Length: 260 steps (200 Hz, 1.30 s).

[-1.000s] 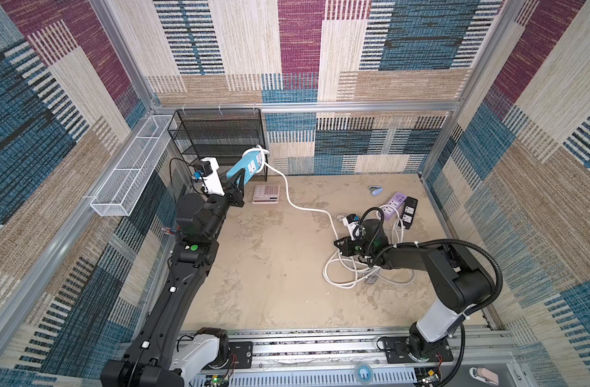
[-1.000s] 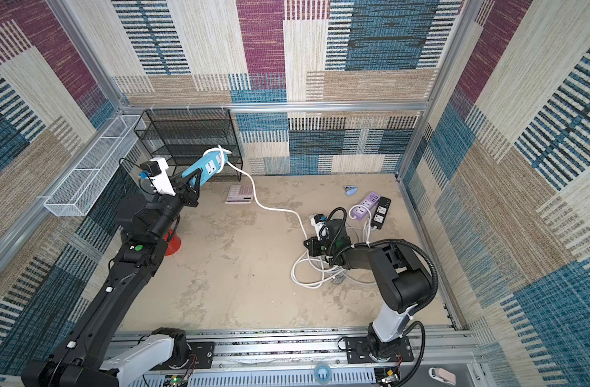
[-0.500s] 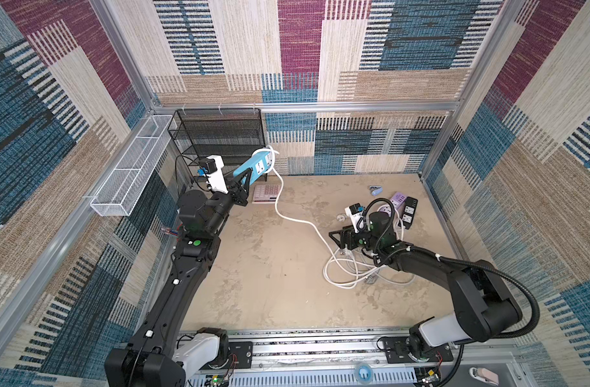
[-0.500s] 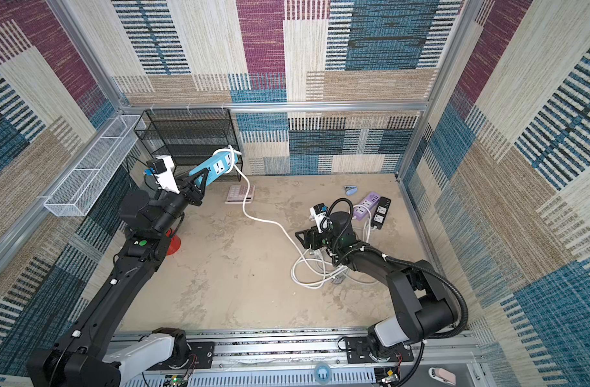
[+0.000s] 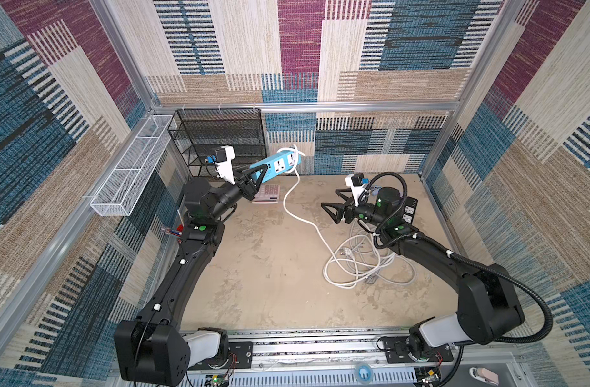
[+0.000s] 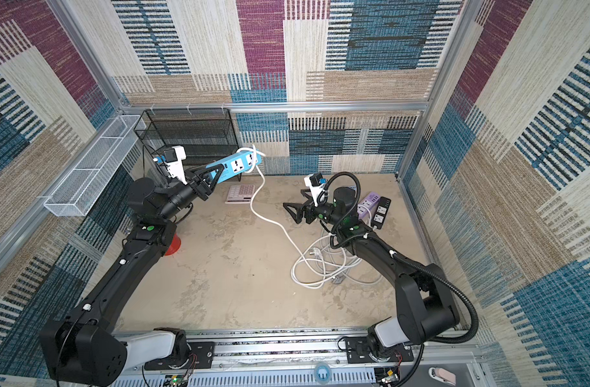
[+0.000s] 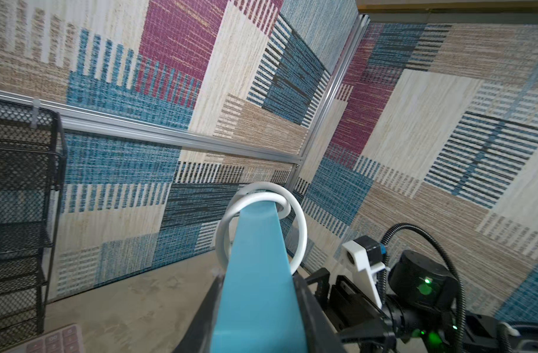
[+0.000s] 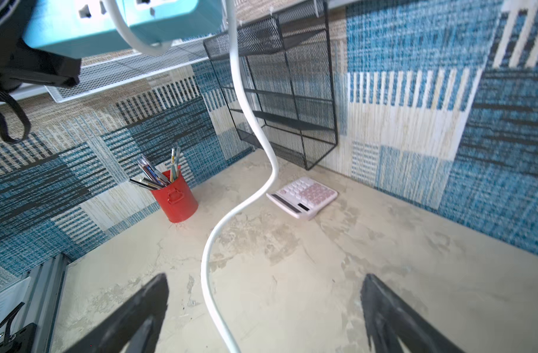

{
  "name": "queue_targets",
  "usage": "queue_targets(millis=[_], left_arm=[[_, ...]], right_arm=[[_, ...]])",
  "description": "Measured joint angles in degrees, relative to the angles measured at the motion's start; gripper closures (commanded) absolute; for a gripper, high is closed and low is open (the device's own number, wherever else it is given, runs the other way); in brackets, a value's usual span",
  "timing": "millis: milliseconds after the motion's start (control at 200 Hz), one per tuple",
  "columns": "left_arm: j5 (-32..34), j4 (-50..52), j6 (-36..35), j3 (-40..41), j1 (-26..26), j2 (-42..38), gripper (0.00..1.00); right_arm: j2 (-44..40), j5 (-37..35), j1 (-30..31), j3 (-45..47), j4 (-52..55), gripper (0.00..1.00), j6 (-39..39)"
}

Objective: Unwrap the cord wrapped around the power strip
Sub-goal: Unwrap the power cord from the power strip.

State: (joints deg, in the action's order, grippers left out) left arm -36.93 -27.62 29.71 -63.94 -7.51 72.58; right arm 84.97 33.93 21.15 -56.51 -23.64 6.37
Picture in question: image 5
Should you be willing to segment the teal power strip with cord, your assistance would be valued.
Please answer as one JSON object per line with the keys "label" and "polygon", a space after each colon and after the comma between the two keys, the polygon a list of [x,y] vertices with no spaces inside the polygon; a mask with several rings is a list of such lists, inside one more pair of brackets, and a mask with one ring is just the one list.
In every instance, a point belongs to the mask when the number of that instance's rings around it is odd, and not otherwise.
{"label": "teal power strip with cord", "polygon": [[[373,244],[371,237],[362,234],[353,234],[344,240],[344,242],[342,242],[338,248],[333,249],[323,237],[317,224],[309,221],[308,219],[303,219],[293,214],[293,212],[287,208],[288,196],[301,182],[301,176],[297,171],[297,166],[301,164],[301,159],[303,156],[304,153],[301,152],[296,145],[293,145],[291,148],[286,147],[279,149],[275,155],[260,161],[257,165],[266,164],[268,166],[268,171],[263,178],[264,182],[267,182],[274,177],[280,176],[281,174],[294,174],[296,176],[295,184],[283,197],[282,206],[286,214],[291,216],[293,219],[311,226],[315,230],[317,236],[320,238],[320,241],[324,245],[325,249],[328,251],[328,253],[330,253],[329,258],[322,269],[322,275],[324,279],[330,285],[344,290],[352,290],[360,283],[372,284],[378,279],[392,285],[406,286],[412,284],[417,277],[417,270],[415,269],[414,265],[406,259],[403,259],[402,261],[406,263],[411,270],[411,278],[409,280],[405,282],[393,281],[383,277],[380,274],[382,269],[387,268],[398,259],[398,255],[395,253],[390,253],[386,256],[383,256],[380,254],[379,249],[372,247],[367,253],[375,257],[375,263],[369,264],[365,260],[360,261],[358,259],[360,256],[364,256],[364,253],[361,252],[359,248],[365,243],[370,245]],[[351,280],[346,282],[333,281],[329,274],[330,266],[332,264],[336,264],[340,271],[348,275]]]}

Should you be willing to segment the black power strip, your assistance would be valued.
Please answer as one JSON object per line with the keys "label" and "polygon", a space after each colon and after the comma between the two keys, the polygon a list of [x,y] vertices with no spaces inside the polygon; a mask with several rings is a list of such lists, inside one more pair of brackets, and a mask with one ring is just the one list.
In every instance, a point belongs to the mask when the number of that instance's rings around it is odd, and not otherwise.
{"label": "black power strip", "polygon": [[412,224],[414,222],[414,217],[416,213],[418,205],[418,200],[416,198],[407,197],[405,201],[405,206],[403,210],[403,220],[408,223]]}

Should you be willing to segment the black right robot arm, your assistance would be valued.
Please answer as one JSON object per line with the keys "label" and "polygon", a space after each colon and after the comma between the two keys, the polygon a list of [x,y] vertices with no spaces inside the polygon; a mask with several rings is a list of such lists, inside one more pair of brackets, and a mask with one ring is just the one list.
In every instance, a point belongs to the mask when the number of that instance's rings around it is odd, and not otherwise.
{"label": "black right robot arm", "polygon": [[321,204],[333,221],[361,220],[373,227],[382,225],[380,243],[385,248],[420,264],[458,295],[455,313],[411,327],[407,345],[414,360],[426,361],[449,343],[491,343],[524,323],[514,286],[505,279],[507,271],[499,264],[478,269],[473,261],[461,263],[449,258],[447,248],[413,226],[417,199],[384,187],[373,203],[356,205],[344,190],[336,193],[342,203]]}

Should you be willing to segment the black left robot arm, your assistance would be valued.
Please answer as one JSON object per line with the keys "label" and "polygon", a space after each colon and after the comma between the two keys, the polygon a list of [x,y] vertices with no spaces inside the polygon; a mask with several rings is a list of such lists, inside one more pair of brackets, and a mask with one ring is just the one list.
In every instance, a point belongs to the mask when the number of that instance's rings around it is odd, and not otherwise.
{"label": "black left robot arm", "polygon": [[219,187],[204,177],[185,185],[188,217],[175,260],[146,306],[135,318],[120,322],[114,333],[122,380],[177,386],[195,364],[227,364],[229,339],[224,330],[205,328],[183,336],[180,323],[202,272],[222,242],[225,220],[238,200],[254,199],[268,169],[265,164],[236,169],[234,181]]}

